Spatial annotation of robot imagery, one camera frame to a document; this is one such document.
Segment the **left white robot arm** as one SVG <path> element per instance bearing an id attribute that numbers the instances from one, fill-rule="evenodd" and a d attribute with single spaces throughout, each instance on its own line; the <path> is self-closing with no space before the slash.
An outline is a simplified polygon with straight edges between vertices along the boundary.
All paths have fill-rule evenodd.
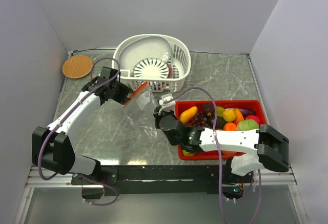
<path id="1" fill-rule="evenodd" d="M 48 169 L 56 174 L 82 174 L 90 184 L 102 180 L 99 160 L 74 152 L 70 136 L 105 102 L 127 103 L 131 89 L 120 82 L 119 71 L 102 67 L 100 75 L 85 84 L 77 99 L 55 121 L 32 133 L 32 163 L 38 170 Z"/>

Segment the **clear zip top bag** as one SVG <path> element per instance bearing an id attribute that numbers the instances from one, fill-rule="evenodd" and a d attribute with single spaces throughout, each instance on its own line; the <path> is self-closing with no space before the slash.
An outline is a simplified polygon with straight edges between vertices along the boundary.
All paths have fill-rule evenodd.
<path id="1" fill-rule="evenodd" d="M 157 106 L 158 102 L 147 82 L 138 87 L 124 105 L 124 114 L 140 140 L 153 141 L 163 138 L 163 133 L 155 127 L 153 113 Z"/>

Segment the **purple grape bunch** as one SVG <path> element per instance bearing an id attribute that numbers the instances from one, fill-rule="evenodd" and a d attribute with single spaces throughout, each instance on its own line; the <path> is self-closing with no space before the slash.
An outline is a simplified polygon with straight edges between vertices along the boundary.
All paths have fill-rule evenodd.
<path id="1" fill-rule="evenodd" d="M 208 117 L 201 112 L 197 112 L 191 120 L 194 127 L 208 127 Z"/>

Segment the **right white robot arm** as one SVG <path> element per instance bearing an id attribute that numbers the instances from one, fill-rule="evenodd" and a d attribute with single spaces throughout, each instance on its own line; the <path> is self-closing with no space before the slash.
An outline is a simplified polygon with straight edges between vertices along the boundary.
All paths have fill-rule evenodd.
<path id="1" fill-rule="evenodd" d="M 155 127 L 162 130 L 169 143 L 187 152 L 241 152 L 242 155 L 234 157 L 224 170 L 230 182 L 258 169 L 289 170 L 289 139 L 269 125 L 248 131 L 214 132 L 209 128 L 186 126 L 173 111 L 164 111 L 161 107 L 155 108 L 153 116 Z"/>

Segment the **dark purple mangosteen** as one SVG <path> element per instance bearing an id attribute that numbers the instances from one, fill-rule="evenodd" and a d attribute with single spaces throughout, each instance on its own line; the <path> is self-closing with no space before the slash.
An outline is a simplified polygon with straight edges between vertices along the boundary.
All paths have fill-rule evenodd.
<path id="1" fill-rule="evenodd" d="M 212 116 L 215 114 L 213 103 L 204 103 L 202 105 L 202 113 L 204 116 Z"/>

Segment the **yellow orange mango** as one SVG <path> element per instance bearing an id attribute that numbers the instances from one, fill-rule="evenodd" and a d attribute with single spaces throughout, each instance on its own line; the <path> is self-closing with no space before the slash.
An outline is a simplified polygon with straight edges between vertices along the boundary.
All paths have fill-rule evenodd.
<path id="1" fill-rule="evenodd" d="M 187 124 L 194 118 L 194 116 L 197 114 L 197 112 L 198 112 L 198 108 L 196 106 L 193 106 L 193 107 L 183 111 L 179 117 L 179 120 L 183 124 Z"/>

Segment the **green pear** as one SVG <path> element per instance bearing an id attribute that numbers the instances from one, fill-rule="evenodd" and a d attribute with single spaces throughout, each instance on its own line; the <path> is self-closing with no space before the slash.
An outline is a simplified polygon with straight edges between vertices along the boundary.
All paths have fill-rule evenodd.
<path id="1" fill-rule="evenodd" d="M 194 156 L 195 153 L 192 153 L 192 152 L 188 152 L 188 151 L 182 150 L 182 155 L 183 155 L 183 156 Z"/>

